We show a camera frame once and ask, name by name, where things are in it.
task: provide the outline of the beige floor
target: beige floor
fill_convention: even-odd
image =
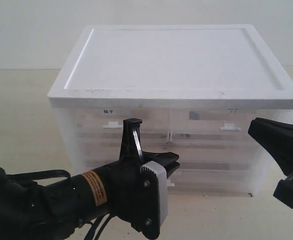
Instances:
[[[285,68],[293,79],[293,66]],[[57,70],[0,71],[0,166],[7,173],[70,170],[47,92]],[[283,178],[273,163],[256,197],[169,196],[163,240],[290,240],[293,210],[272,197]],[[70,238],[82,240],[87,227]],[[106,239],[145,239],[130,225],[113,219]]]

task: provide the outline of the plastic storage drawer unit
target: plastic storage drawer unit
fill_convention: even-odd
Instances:
[[[251,25],[88,26],[48,93],[74,172],[119,157],[124,119],[174,152],[172,193],[257,192],[272,162],[247,134],[290,123],[293,82]]]

